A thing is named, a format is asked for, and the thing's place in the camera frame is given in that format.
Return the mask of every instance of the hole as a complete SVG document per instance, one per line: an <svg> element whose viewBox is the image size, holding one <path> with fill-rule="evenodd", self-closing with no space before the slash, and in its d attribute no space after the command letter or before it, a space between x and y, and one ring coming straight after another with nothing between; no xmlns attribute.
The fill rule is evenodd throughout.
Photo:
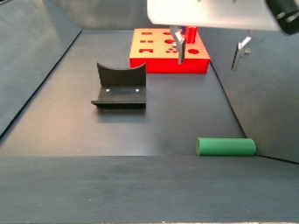
<svg viewBox="0 0 299 224"><path fill-rule="evenodd" d="M172 44L172 43L174 43L174 40L172 40L172 39L167 39L167 40L164 41L164 43L166 43L166 44Z"/></svg>
<svg viewBox="0 0 299 224"><path fill-rule="evenodd" d="M146 43L146 42L147 42L147 43L154 43L154 41L152 41L152 40L144 40L144 39L143 39L143 40L140 40L140 43Z"/></svg>
<svg viewBox="0 0 299 224"><path fill-rule="evenodd" d="M143 52L150 52L152 53L155 50L154 49L139 49L139 52L143 53Z"/></svg>
<svg viewBox="0 0 299 224"><path fill-rule="evenodd" d="M199 52L199 50L196 50L196 49L190 49L190 50L188 50L188 53L198 54L198 53L200 53L200 52Z"/></svg>

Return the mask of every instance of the green foam roll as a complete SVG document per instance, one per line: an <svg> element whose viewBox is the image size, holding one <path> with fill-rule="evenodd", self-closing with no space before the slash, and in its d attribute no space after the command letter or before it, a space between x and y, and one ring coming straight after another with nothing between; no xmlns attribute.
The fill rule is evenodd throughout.
<svg viewBox="0 0 299 224"><path fill-rule="evenodd" d="M251 138L198 137L196 154L200 156L254 156L256 144Z"/></svg>

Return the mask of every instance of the red peg board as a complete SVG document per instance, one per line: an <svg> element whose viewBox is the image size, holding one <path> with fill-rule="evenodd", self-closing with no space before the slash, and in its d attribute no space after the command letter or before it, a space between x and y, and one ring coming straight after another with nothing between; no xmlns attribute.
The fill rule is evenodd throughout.
<svg viewBox="0 0 299 224"><path fill-rule="evenodd" d="M179 53L174 48L170 29L135 29L129 66L146 63L150 74L206 74L211 57L196 32L195 43L186 44L184 61L178 64Z"/></svg>

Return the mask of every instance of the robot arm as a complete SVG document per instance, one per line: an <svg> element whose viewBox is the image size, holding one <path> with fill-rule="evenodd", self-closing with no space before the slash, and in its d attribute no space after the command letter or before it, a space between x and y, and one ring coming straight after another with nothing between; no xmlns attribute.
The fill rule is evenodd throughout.
<svg viewBox="0 0 299 224"><path fill-rule="evenodd" d="M154 24L171 26L179 64L186 45L182 25L299 32L299 0L147 0L147 14Z"/></svg>

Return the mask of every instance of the black u-shaped block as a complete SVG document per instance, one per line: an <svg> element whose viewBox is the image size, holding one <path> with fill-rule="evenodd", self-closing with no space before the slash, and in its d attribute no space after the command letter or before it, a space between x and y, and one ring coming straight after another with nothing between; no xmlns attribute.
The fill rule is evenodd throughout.
<svg viewBox="0 0 299 224"><path fill-rule="evenodd" d="M146 64L129 69L113 69L97 63L100 90L97 107L144 108L146 107Z"/></svg>

